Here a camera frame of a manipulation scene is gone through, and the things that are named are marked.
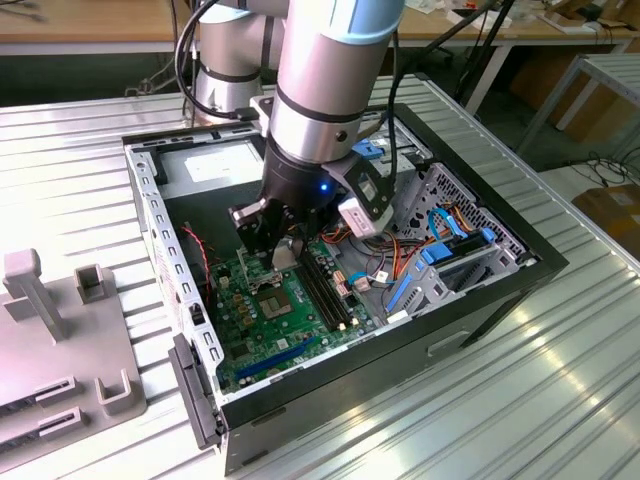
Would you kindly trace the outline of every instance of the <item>aluminum extrusion table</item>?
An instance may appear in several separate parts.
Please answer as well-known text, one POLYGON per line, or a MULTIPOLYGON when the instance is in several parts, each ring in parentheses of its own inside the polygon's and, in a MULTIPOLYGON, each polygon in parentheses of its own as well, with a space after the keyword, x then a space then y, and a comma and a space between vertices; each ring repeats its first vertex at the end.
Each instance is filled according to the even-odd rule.
MULTIPOLYGON (((384 103, 390 79, 372 103, 384 103)), ((571 262, 487 338, 231 478, 637 478, 640 265, 430 82, 407 103, 571 262)), ((147 412, 5 475, 212 478, 167 357, 172 334, 140 237, 120 137, 178 128, 177 95, 0 110, 0 249, 45 274, 113 269, 147 412)))
MULTIPOLYGON (((522 152, 531 144, 540 127, 556 108, 564 92, 580 73, 586 73, 591 77, 591 80, 584 87, 574 105, 571 106, 571 109, 575 108, 576 112, 584 104, 583 100, 586 100, 593 93, 598 84, 606 85, 622 98, 640 108, 640 53, 578 55, 529 123, 520 144, 516 147, 516 152, 519 155, 522 155, 522 152)), ((559 125, 558 128, 562 130, 564 126, 559 125)), ((638 136, 639 129, 640 123, 630 130, 629 134, 618 144, 613 153, 614 158, 618 159, 624 153, 638 136)))

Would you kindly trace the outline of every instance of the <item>cardboard box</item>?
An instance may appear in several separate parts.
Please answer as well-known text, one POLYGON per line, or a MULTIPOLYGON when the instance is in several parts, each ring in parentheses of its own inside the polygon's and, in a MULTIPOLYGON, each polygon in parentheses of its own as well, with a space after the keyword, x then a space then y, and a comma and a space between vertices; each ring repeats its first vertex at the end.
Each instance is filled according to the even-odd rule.
POLYGON ((573 204, 640 260, 640 186, 594 188, 573 204))

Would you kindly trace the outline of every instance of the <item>black cable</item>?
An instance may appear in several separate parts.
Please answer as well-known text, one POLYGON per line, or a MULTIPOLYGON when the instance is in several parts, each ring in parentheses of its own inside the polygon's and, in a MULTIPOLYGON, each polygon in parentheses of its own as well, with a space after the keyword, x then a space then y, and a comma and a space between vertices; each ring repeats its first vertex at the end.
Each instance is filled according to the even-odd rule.
MULTIPOLYGON (((197 5, 198 0, 191 0, 191 11, 193 12, 196 9, 196 5, 197 5)), ((191 38, 189 41, 189 44, 191 45, 191 48, 194 49, 195 48, 195 41, 196 41, 196 35, 195 35, 195 30, 194 33, 191 34, 191 38)), ((194 55, 191 59, 191 91, 193 92, 193 96, 197 98, 197 84, 196 84, 196 77, 197 77, 197 71, 198 71, 198 64, 199 64, 199 59, 197 58, 197 52, 196 55, 194 55)), ((196 123, 196 106, 191 104, 191 128, 193 128, 195 126, 196 123)))
POLYGON ((182 34, 178 39, 178 44, 176 46, 176 53, 174 55, 174 67, 176 70, 176 81, 178 82, 178 87, 182 94, 191 102, 191 104, 207 115, 211 115, 212 117, 217 118, 226 118, 226 119, 237 119, 238 114, 236 112, 219 112, 214 110, 213 108, 207 107, 198 101, 198 99, 193 95, 191 91, 187 88, 187 85, 184 82, 183 74, 183 58, 185 55, 184 48, 187 42, 187 39, 195 33, 196 25, 198 21, 202 18, 202 16, 213 7, 219 0, 207 0, 203 4, 201 4, 195 12, 191 15, 189 20, 187 20, 184 29, 182 30, 182 34))
POLYGON ((592 181, 596 185, 599 185, 604 188, 608 188, 610 185, 622 185, 625 182, 631 182, 635 185, 639 185, 640 183, 640 169, 635 167, 634 165, 627 165, 624 161, 616 162, 612 160, 603 159, 598 152, 591 151, 589 152, 589 157, 587 160, 581 161, 572 161, 567 164, 573 171, 575 171, 578 175, 592 181), (576 168, 576 165, 587 165, 589 169, 596 175, 597 180, 592 176, 585 174, 576 168), (608 170, 614 175, 619 176, 620 178, 607 178, 605 177, 598 168, 608 170))
POLYGON ((500 9, 500 12, 498 13, 496 20, 493 22, 493 25, 491 26, 491 30, 489 30, 489 34, 487 35, 487 38, 485 38, 484 40, 484 44, 480 49, 480 53, 476 56, 471 67, 469 68, 469 74, 464 77, 460 85, 460 88, 455 92, 453 96, 453 99, 456 102, 460 103, 462 101, 465 93, 467 92, 471 84, 475 82, 476 78, 481 74, 481 72, 484 71, 487 63, 489 62, 489 57, 491 55, 491 44, 493 43, 493 40, 496 38, 496 35, 498 35, 498 31, 500 30, 500 27, 504 23, 504 19, 507 18, 507 14, 509 13, 509 10, 511 10, 511 7, 513 6, 514 3, 515 3, 515 0, 505 0, 502 3, 502 8, 500 9))
POLYGON ((471 62, 472 58, 475 58, 475 56, 478 54, 478 44, 480 43, 480 39, 482 38, 482 32, 484 31, 484 26, 487 22, 487 17, 489 16, 489 12, 487 11, 484 14, 484 18, 482 19, 482 26, 480 27, 480 31, 478 32, 478 36, 476 37, 476 43, 474 43, 473 48, 471 49, 471 53, 469 54, 469 57, 467 58, 467 61, 464 63, 464 66, 462 67, 462 70, 460 71, 460 76, 458 77, 458 81, 456 82, 456 92, 458 91, 458 89, 460 88, 460 84, 462 83, 462 79, 469 73, 469 63, 471 62))
POLYGON ((391 195, 393 195, 396 189, 396 175, 398 173, 398 152, 396 152, 396 119, 394 112, 394 103, 396 100, 395 96, 398 87, 395 87, 394 90, 394 85, 396 83, 396 79, 401 77, 401 72, 398 68, 398 51, 400 50, 400 38, 398 36, 398 30, 393 32, 391 38, 393 41, 393 51, 395 53, 393 58, 393 82, 391 82, 391 90, 389 91, 389 104, 387 105, 387 126, 389 128, 389 144, 391 147, 391 173, 389 174, 389 189, 391 191, 391 195))
MULTIPOLYGON (((171 29, 173 30, 173 48, 175 50, 176 45, 178 44, 178 15, 176 13, 176 5, 175 0, 168 0, 169 2, 169 11, 171 12, 171 29)), ((152 93, 157 92, 158 90, 162 90, 163 88, 170 85, 174 79, 171 78, 166 80, 159 86, 154 85, 153 81, 166 72, 171 65, 173 65, 173 55, 171 59, 158 70, 156 73, 151 75, 149 78, 143 78, 137 87, 127 87, 124 91, 124 96, 128 96, 129 92, 134 92, 135 95, 150 95, 152 93)))
POLYGON ((398 70, 397 75, 394 75, 393 82, 391 83, 391 89, 389 90, 389 99, 387 102, 387 117, 389 122, 389 143, 391 149, 391 173, 389 174, 389 182, 391 184, 391 188, 393 189, 396 183, 396 173, 398 171, 398 152, 396 149, 396 135, 395 135, 395 121, 393 117, 393 105, 396 101, 396 96, 398 94, 398 87, 400 86, 400 82, 407 74, 409 69, 413 67, 419 57, 423 57, 429 55, 436 48, 442 45, 444 42, 449 40, 451 37, 456 35, 460 30, 465 28, 467 25, 470 25, 475 21, 476 18, 479 18, 481 15, 484 15, 489 11, 491 7, 493 7, 498 0, 488 0, 482 7, 478 8, 471 15, 461 20, 445 33, 440 35, 438 38, 433 40, 429 45, 423 47, 418 50, 417 55, 413 58, 413 60, 405 62, 405 64, 398 70))
POLYGON ((624 157, 622 157, 622 159, 620 160, 620 163, 624 164, 625 162, 627 162, 627 161, 628 161, 628 159, 629 159, 629 155, 631 155, 633 152, 637 152, 637 151, 639 151, 639 150, 640 150, 640 147, 635 147, 635 148, 632 148, 631 150, 629 150, 629 151, 624 155, 624 157))

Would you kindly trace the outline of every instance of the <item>white table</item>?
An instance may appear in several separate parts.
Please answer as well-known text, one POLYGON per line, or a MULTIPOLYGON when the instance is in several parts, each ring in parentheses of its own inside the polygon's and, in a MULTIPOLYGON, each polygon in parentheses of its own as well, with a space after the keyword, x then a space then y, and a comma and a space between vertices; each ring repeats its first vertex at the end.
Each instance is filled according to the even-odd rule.
MULTIPOLYGON (((389 85, 378 81, 372 103, 386 101, 389 85)), ((636 479, 640 265, 436 86, 408 78, 398 101, 570 265, 487 338, 231 478, 636 479)), ((41 248, 47 275, 91 261, 113 268, 149 399, 137 419, 3 480, 215 478, 218 457, 195 447, 168 363, 167 312, 120 144, 180 127, 181 104, 160 95, 0 110, 0 250, 41 248)))

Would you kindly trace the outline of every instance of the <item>wooden table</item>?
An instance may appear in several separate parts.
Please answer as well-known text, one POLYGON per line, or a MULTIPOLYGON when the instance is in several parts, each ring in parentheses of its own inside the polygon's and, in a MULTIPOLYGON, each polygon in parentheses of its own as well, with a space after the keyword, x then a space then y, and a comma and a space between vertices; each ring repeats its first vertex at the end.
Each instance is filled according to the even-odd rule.
MULTIPOLYGON (((0 13, 0 55, 59 55, 96 53, 170 52, 173 33, 169 0, 35 0, 40 2, 44 23, 0 13)), ((178 23, 184 25, 189 12, 177 0, 178 23)), ((425 15, 407 8, 400 24, 403 47, 427 45, 451 27, 443 11, 425 15)), ((467 27, 445 46, 470 46, 478 30, 467 27)), ((624 52, 636 33, 566 35, 542 20, 514 22, 500 32, 497 46, 466 108, 475 113, 500 71, 511 48, 518 45, 593 45, 609 43, 624 52)))
MULTIPOLYGON (((169 52, 173 31, 169 0, 33 0, 36 22, 0 12, 0 55, 65 55, 169 52)), ((189 18, 187 5, 176 0, 178 25, 189 18)))

